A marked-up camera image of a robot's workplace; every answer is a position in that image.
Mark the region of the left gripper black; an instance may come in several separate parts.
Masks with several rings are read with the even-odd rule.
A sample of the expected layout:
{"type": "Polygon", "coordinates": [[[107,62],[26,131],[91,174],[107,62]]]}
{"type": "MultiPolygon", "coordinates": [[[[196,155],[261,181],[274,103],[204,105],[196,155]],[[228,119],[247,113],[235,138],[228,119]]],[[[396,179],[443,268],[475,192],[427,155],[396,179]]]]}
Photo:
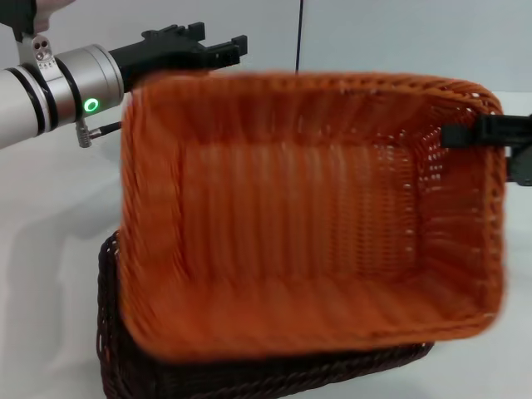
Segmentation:
{"type": "Polygon", "coordinates": [[[205,39],[203,22],[148,30],[142,32],[141,37],[141,42],[110,51],[121,72],[125,90],[133,89],[156,72],[219,70],[240,64],[241,57],[248,54],[246,35],[212,46],[200,45],[205,39]]]}

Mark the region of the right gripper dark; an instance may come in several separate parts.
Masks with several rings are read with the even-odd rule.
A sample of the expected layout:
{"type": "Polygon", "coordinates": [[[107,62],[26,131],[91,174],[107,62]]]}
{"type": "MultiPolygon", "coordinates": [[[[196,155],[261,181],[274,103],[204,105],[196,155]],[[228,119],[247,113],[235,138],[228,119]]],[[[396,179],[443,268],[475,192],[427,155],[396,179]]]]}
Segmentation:
{"type": "Polygon", "coordinates": [[[479,115],[471,124],[445,124],[441,127],[441,146],[512,147],[506,157],[506,182],[532,185],[531,117],[479,115]]]}

